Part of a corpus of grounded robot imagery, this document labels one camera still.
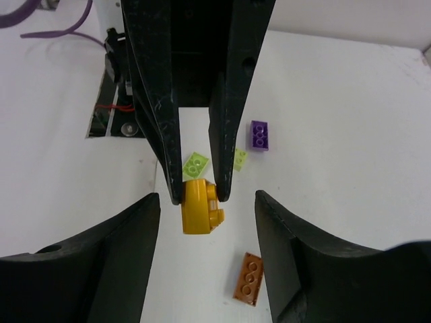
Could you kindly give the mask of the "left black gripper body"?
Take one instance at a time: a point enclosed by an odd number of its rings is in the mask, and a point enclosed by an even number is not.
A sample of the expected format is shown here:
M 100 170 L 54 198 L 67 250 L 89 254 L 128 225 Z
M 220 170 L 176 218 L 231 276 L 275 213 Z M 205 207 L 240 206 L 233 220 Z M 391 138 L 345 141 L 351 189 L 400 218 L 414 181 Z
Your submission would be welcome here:
M 171 1 L 172 81 L 180 107 L 206 107 L 226 62 L 231 1 Z

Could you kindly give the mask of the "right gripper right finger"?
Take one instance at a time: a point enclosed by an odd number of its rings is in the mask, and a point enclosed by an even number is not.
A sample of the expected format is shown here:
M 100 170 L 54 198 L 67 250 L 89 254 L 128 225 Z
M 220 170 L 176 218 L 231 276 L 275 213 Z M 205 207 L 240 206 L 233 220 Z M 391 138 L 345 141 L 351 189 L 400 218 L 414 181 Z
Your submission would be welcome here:
M 338 238 L 265 191 L 255 219 L 274 322 L 429 322 L 430 243 L 376 250 Z

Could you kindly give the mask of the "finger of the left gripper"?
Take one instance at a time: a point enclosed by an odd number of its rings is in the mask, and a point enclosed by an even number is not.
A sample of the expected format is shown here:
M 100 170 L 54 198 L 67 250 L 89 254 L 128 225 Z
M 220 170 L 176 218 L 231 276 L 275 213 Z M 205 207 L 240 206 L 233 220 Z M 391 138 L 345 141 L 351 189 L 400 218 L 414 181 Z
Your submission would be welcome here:
M 275 1 L 221 1 L 212 40 L 216 79 L 209 143 L 218 200 L 231 193 L 236 138 Z
M 122 1 L 136 117 L 160 162 L 170 199 L 183 195 L 179 111 L 172 82 L 171 2 Z

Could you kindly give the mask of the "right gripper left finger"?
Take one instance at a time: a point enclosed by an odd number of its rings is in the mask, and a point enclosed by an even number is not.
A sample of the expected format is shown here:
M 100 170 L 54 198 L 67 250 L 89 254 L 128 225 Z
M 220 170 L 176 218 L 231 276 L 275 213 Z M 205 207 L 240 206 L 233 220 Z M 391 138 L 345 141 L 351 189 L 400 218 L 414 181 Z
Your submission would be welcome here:
M 1 321 L 139 322 L 159 224 L 150 193 L 80 234 L 1 258 Z

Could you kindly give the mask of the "yellow black striped lego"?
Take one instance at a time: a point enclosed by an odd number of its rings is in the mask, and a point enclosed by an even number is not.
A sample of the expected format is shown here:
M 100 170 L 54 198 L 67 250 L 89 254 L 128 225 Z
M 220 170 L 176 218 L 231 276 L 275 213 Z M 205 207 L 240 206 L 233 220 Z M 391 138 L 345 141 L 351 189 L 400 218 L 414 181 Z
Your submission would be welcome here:
M 218 204 L 216 185 L 204 178 L 183 182 L 181 215 L 187 235 L 210 234 L 222 224 L 225 213 Z

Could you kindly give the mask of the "brown 2x4 lego plate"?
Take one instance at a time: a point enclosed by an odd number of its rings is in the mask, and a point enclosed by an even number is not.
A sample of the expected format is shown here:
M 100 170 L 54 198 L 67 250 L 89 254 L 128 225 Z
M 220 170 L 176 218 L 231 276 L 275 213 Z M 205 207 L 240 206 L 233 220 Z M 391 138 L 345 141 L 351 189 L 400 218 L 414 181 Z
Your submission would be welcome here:
M 263 260 L 246 252 L 232 298 L 255 307 L 263 280 Z

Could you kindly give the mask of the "dark purple lego brick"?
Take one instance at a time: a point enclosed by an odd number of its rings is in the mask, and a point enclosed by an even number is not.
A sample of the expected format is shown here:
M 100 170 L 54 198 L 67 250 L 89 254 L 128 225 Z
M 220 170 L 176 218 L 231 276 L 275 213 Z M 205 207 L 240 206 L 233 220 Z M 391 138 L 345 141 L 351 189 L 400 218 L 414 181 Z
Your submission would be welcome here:
M 257 151 L 269 150 L 268 123 L 252 120 L 250 126 L 251 149 Z

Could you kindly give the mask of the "green 2x2 lego brick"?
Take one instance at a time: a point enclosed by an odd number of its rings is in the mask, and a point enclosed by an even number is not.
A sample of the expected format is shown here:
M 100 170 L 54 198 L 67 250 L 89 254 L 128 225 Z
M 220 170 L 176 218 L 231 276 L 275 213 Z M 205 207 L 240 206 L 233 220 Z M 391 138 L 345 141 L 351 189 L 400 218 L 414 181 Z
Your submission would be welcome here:
M 246 151 L 236 148 L 235 154 L 234 154 L 234 169 L 237 172 L 240 172 L 241 169 L 244 167 L 247 157 L 248 157 L 248 153 Z

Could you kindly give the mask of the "green 2x4 lego brick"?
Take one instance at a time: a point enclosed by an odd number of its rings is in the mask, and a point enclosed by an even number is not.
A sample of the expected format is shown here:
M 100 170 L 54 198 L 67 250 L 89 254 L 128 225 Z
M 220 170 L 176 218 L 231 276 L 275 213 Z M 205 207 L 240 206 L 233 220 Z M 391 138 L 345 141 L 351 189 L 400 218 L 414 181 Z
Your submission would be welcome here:
M 197 152 L 193 152 L 183 166 L 183 178 L 185 180 L 195 180 L 203 177 L 209 158 Z

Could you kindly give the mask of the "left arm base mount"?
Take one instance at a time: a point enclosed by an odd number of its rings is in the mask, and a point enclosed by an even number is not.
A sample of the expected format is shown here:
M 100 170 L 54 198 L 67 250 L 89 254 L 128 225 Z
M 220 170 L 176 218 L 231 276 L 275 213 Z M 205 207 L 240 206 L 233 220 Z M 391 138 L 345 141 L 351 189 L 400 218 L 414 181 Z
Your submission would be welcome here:
M 144 138 L 135 118 L 125 34 L 107 30 L 104 73 L 92 111 L 88 138 Z

